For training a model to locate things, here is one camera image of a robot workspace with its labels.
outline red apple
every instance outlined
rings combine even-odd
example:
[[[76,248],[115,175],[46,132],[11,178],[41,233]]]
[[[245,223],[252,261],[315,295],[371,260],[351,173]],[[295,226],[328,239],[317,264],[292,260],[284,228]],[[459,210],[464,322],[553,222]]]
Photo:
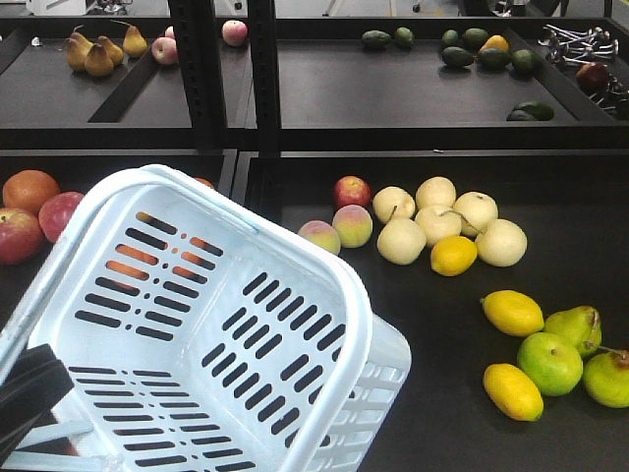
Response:
[[[372,188],[360,177],[346,175],[334,184],[333,195],[336,209],[347,205],[366,207],[372,200]]]
[[[162,66],[170,66],[179,62],[177,56],[177,41],[172,37],[161,36],[150,46],[150,52],[155,61]]]
[[[575,75],[579,88],[587,95],[605,90],[609,84],[609,69],[602,62],[589,62]]]
[[[239,20],[228,20],[220,30],[223,40],[230,46],[242,46],[247,40],[247,25]]]
[[[48,241],[57,242],[83,196],[80,192],[62,192],[48,199],[41,206],[38,216],[39,226]]]
[[[43,248],[37,217],[25,209],[0,208],[0,265],[19,264]]]

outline white plastic basket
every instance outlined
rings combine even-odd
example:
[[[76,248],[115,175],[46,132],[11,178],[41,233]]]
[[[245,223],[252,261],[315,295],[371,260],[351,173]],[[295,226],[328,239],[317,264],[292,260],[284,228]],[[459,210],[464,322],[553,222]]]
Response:
[[[0,375],[28,336],[69,371],[53,413],[92,424],[71,441],[103,470],[356,471],[411,363],[342,260],[161,165],[87,193]]]

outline yellow lemon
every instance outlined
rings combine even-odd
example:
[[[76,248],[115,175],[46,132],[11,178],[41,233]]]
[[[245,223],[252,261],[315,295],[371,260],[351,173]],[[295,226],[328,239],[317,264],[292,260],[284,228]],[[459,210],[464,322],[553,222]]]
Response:
[[[518,421],[537,421],[543,399],[529,377],[511,364],[491,364],[485,369],[483,387],[502,413]]]
[[[498,49],[501,49],[503,51],[509,52],[509,41],[507,41],[504,38],[504,36],[501,36],[500,34],[495,34],[495,35],[491,36],[486,41],[485,44],[483,44],[483,46],[481,47],[480,51],[483,51],[484,49],[488,49],[490,47],[497,47]]]
[[[497,290],[481,299],[483,311],[492,325],[505,334],[526,337],[543,329],[540,305],[515,290]]]
[[[476,244],[465,236],[448,236],[439,240],[430,252],[430,266],[446,276],[465,272],[476,260]]]

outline black tray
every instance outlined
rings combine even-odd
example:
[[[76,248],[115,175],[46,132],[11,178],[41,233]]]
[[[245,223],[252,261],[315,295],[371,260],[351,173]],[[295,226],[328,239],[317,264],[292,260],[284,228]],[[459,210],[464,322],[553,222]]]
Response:
[[[581,385],[546,398],[537,423],[513,421],[490,402],[483,371],[514,363],[521,339],[495,329],[479,303],[508,288],[532,296],[547,315],[590,304],[600,310],[603,343],[627,346],[626,149],[241,153],[232,198],[297,231],[309,219],[331,221],[331,188],[346,174],[374,191],[398,185],[413,195],[424,179],[447,176],[459,194],[492,195],[501,217],[529,238],[513,267],[476,261],[456,277],[432,272],[426,249],[409,266],[388,263],[375,247],[378,222],[365,247],[341,250],[374,312],[413,353],[410,376],[359,470],[626,471],[629,409],[600,406]]]
[[[59,182],[62,191],[86,193],[107,175],[131,167],[162,163],[212,182],[221,194],[230,195],[236,165],[232,149],[197,151],[162,150],[1,150],[0,182],[24,169],[40,169]],[[39,270],[52,245],[34,259],[20,265],[0,265],[0,325],[15,306]]]
[[[621,82],[629,82],[629,36],[609,18],[278,19],[278,148],[627,147],[627,122],[602,111],[574,78],[549,63],[522,78],[510,66],[488,72],[475,64],[462,72],[448,70],[440,60],[440,39],[448,29],[484,28],[505,35],[514,49],[535,49],[548,22],[569,30],[609,30],[621,43],[614,68]],[[398,27],[414,31],[411,50],[391,43],[383,51],[368,51],[361,44],[366,30],[393,33]],[[553,105],[556,117],[507,122],[513,106],[529,99]],[[272,109],[264,113],[274,115]],[[247,126],[261,128],[260,115],[250,111]]]
[[[74,73],[66,64],[61,50],[64,38],[80,25],[79,31],[92,40],[105,34],[121,45],[126,26],[111,20],[0,19],[4,38],[0,42],[0,133],[7,136],[3,143],[12,148],[121,148],[127,141],[136,148],[189,148],[193,144],[181,72],[187,67],[185,61],[181,66],[160,67],[147,51],[140,59],[125,56],[123,64],[104,79]],[[149,43],[173,23],[168,17],[124,17],[122,21],[137,25]],[[30,45],[35,36],[40,46]],[[220,64],[214,68],[223,83],[225,145],[236,147],[242,139],[252,86],[251,56],[248,47],[217,41]],[[75,129],[86,132],[74,133]],[[107,138],[111,130],[123,140],[121,144],[111,144],[115,141]]]

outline brown pear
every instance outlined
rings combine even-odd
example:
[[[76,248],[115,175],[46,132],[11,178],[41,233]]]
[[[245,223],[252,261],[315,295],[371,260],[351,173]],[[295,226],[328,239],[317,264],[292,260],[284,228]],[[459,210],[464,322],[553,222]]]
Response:
[[[95,44],[86,57],[86,71],[92,77],[106,77],[114,71],[114,63],[100,44]]]
[[[93,42],[91,42],[89,39],[87,39],[85,36],[83,36],[80,32],[78,31],[72,31],[70,33],[70,37],[71,39],[75,39],[76,41],[78,41],[80,44],[82,44],[84,47],[92,47],[93,46]]]
[[[66,39],[66,61],[73,71],[82,72],[86,69],[86,58],[90,46],[69,37]]]
[[[129,25],[127,32],[125,33],[125,39],[122,43],[122,48],[125,50],[129,57],[139,58],[148,49],[148,43],[142,36],[142,33],[134,25]]]
[[[105,48],[105,52],[114,63],[114,67],[119,66],[125,57],[125,51],[118,44],[114,43],[107,36],[99,36],[96,40],[98,44]]]

